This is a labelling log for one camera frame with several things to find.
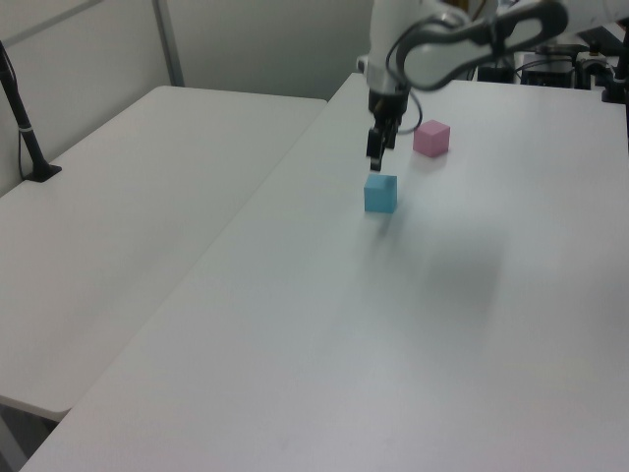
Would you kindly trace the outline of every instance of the white table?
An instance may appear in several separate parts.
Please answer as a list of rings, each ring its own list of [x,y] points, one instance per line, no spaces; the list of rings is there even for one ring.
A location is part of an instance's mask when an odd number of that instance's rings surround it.
[[[24,471],[629,470],[624,107],[421,100],[451,151],[400,137],[395,214],[353,76]]]
[[[0,403],[61,419],[324,103],[157,88],[0,199]]]

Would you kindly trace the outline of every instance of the black cable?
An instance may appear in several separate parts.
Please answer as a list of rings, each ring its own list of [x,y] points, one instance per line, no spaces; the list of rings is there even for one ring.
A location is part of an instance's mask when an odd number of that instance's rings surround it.
[[[18,75],[16,74],[16,70],[13,68],[13,64],[11,63],[11,58],[9,58],[9,54],[7,51],[3,51],[3,56],[9,64],[9,69],[11,70],[11,76],[13,77],[13,83],[16,85],[16,89],[18,88]],[[20,128],[18,128],[18,169],[20,169],[20,178],[25,181],[24,170],[22,169],[22,133],[20,132]]]
[[[393,51],[397,48],[397,46],[400,45],[400,43],[406,38],[406,36],[408,36],[411,32],[413,32],[413,30],[419,26],[422,25],[442,25],[442,26],[446,26],[447,24],[441,20],[436,20],[436,19],[430,19],[428,21],[426,20],[421,20],[420,22],[416,22],[413,23],[408,29],[406,29],[402,35],[400,35],[400,37],[397,38],[397,40],[395,41],[395,43],[393,44],[393,46],[391,47],[391,49],[389,50],[388,54],[386,55],[386,61],[384,63],[384,67],[386,68],[386,72],[389,73],[389,75],[391,75],[393,77],[393,79],[395,79],[398,83],[400,83],[400,85],[404,86],[404,87],[408,87],[410,88],[409,81],[405,81],[404,79],[402,79],[396,72],[393,72],[391,70],[391,56],[393,55]],[[420,113],[420,118],[418,120],[417,125],[415,125],[415,127],[411,128],[410,130],[403,130],[403,131],[398,131],[398,135],[410,135],[411,133],[414,133],[415,131],[417,131],[420,126],[422,126],[422,122],[424,121],[424,110],[422,109],[422,105],[420,104],[420,100],[417,98],[417,96],[411,91],[409,90],[409,95],[411,96],[411,98],[413,99],[413,101],[415,102],[415,104],[417,105],[417,109],[418,112]]]
[[[422,105],[420,104],[420,100],[417,98],[417,96],[413,93],[413,91],[409,91],[409,95],[411,96],[411,98],[413,99],[413,101],[415,102],[415,104],[417,105],[417,111],[420,113],[420,118],[417,122],[417,125],[414,128],[411,128],[410,130],[403,130],[403,131],[398,131],[397,134],[398,135],[410,135],[412,133],[415,133],[417,131],[417,129],[422,126],[422,122],[424,121],[424,110],[422,109]]]
[[[517,72],[520,72],[520,71],[525,71],[525,70],[530,69],[532,67],[542,66],[544,64],[554,64],[556,62],[569,62],[570,64],[572,64],[572,61],[570,59],[542,59],[542,60],[539,60],[539,61],[529,62],[528,64],[520,66],[517,69],[515,69],[515,72],[517,73]]]
[[[513,74],[515,74],[515,76],[518,79],[520,79],[520,81],[522,81],[522,76],[518,74],[518,71],[515,70],[515,64],[512,64],[511,62],[509,62],[506,57],[503,57],[501,60],[502,60],[502,63],[506,64],[506,66],[511,70],[511,72],[513,72]]]
[[[475,22],[479,18],[479,16],[483,12],[483,9],[485,8],[486,4],[487,4],[487,0],[482,0],[481,1],[481,5],[479,5],[479,8],[477,8],[476,13],[472,16],[472,21],[473,22]]]

